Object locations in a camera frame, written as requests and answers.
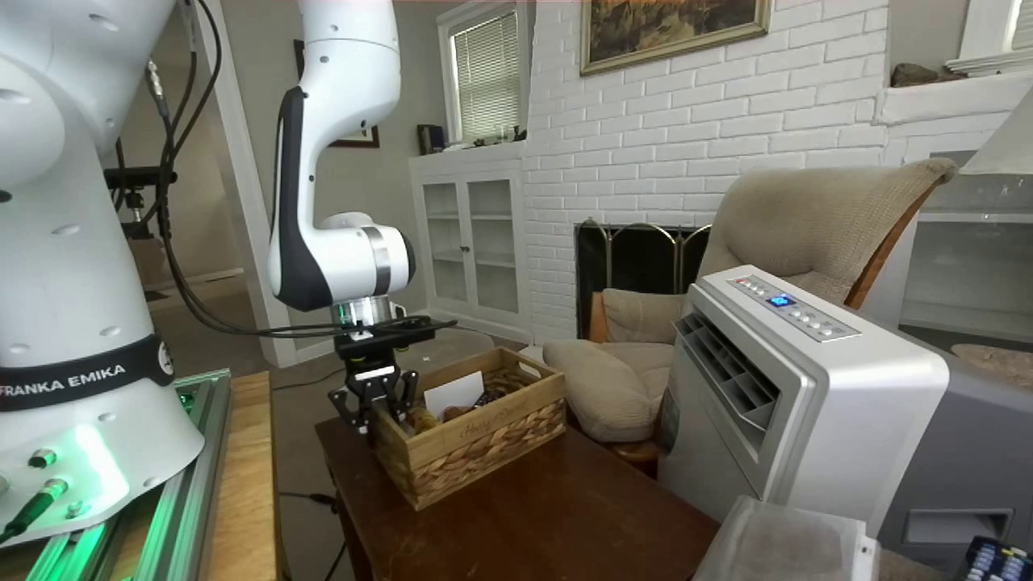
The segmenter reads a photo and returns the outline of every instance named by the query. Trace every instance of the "wooden table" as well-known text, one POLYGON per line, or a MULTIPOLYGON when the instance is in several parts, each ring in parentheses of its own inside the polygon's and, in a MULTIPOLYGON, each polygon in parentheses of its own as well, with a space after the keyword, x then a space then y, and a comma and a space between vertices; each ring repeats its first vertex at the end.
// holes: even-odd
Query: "wooden table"
MULTIPOLYGON (((149 505, 140 502, 128 502, 121 512, 128 522, 126 536, 121 536, 121 557, 110 577, 133 577, 152 515, 149 505)), ((269 373, 245 373, 234 379, 210 527, 202 577, 279 577, 269 373)), ((39 549, 43 543, 0 553, 0 577, 25 577, 39 549)))
POLYGON ((352 427, 315 427, 355 577, 689 581, 718 522, 614 452, 565 432, 413 511, 352 427))

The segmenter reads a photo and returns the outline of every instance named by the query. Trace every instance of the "picture frame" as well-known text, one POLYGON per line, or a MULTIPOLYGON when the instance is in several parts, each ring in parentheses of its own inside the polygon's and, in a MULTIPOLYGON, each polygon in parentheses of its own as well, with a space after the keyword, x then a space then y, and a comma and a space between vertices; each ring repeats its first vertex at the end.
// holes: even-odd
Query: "picture frame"
POLYGON ((767 33, 773 0, 580 0, 580 78, 767 33))
MULTIPOLYGON (((305 73, 305 40, 299 39, 295 39, 295 66, 299 78, 305 73)), ((329 148, 382 148, 382 129, 361 124, 355 134, 342 134, 329 148)))

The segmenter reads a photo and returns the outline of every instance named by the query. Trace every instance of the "wooden box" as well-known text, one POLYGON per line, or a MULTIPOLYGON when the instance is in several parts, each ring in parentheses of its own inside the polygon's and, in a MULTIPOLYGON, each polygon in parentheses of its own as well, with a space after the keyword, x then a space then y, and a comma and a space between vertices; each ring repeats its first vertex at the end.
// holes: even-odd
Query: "wooden box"
POLYGON ((386 478, 416 511, 504 468, 565 428, 563 373, 539 362, 520 358, 509 349, 494 349, 489 356, 424 373, 419 390, 475 372, 483 373, 489 388, 501 373, 508 379, 520 377, 520 388, 426 432, 407 432, 382 406, 371 416, 371 448, 386 478))

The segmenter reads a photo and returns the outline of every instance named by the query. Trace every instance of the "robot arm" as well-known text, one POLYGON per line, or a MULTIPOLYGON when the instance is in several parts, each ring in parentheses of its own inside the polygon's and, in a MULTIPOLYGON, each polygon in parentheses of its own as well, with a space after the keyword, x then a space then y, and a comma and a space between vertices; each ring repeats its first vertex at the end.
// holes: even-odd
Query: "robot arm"
POLYGON ((299 0, 305 78, 284 92, 269 275, 297 309, 409 285, 407 238, 366 214, 312 223, 315 164, 329 140, 382 122, 401 92, 392 0, 299 0))

